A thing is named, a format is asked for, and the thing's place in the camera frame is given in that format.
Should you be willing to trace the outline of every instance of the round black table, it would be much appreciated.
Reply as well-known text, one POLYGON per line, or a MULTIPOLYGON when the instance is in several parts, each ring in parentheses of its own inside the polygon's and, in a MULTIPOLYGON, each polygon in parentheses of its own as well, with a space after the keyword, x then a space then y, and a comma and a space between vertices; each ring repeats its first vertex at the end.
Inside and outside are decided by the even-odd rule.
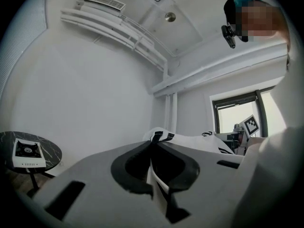
POLYGON ((30 175, 34 188, 28 192, 29 196, 32 196, 39 189, 34 174, 43 173, 45 171, 54 168, 60 163, 62 158, 61 149, 51 141, 33 134, 22 133, 22 132, 0 133, 0 155, 2 159, 1 161, 4 162, 4 165, 8 169, 17 173, 30 175), (39 142, 41 146, 41 150, 43 152, 44 159, 46 160, 46 167, 45 168, 15 168, 13 165, 12 155, 14 149, 14 142, 16 138, 39 142))

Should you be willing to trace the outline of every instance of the window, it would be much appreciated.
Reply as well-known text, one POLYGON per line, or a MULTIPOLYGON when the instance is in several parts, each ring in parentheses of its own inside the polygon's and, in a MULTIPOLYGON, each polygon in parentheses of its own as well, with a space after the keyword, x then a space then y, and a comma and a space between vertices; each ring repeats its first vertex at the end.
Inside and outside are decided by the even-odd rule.
POLYGON ((217 133, 230 133, 238 124, 251 115, 260 127, 255 136, 267 137, 286 128, 282 115, 271 97, 273 87, 251 93, 213 101, 217 133))

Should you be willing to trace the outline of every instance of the table leg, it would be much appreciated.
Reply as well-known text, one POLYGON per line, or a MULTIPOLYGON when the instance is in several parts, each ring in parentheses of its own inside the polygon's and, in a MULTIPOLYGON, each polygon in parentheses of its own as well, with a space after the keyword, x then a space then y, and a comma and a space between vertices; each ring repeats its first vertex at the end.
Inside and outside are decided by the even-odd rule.
POLYGON ((39 187, 37 185, 37 182, 36 182, 36 179, 35 179, 35 176, 33 173, 30 174, 30 178, 32 179, 34 188, 31 189, 30 191, 28 191, 28 196, 32 198, 34 196, 34 194, 39 190, 39 187))

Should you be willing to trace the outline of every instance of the gray floor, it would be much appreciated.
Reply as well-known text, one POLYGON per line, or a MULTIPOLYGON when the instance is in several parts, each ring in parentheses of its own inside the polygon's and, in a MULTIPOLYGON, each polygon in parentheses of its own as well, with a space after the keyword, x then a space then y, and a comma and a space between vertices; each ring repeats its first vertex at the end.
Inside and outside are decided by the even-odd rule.
MULTIPOLYGON (((19 192, 27 193, 33 188, 32 180, 28 174, 19 174, 13 171, 6 169, 6 175, 12 184, 13 188, 19 192)), ((49 177, 46 177, 41 174, 35 174, 35 179, 38 186, 41 188, 48 180, 49 177)))

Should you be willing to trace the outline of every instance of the white wall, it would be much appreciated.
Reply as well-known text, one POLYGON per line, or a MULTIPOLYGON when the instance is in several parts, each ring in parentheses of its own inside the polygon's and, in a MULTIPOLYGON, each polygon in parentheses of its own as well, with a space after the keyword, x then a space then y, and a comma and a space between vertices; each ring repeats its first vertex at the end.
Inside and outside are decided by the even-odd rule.
POLYGON ((214 130, 212 101, 276 85, 285 74, 286 59, 262 63, 254 70, 222 77, 179 94, 177 133, 201 135, 214 130))
POLYGON ((75 0, 47 0, 48 30, 21 56, 0 103, 0 131, 53 141, 63 153, 57 175, 80 159, 139 142, 162 124, 162 100, 147 89, 162 74, 122 45, 60 21, 75 0), (152 112, 160 116, 151 121, 152 112))

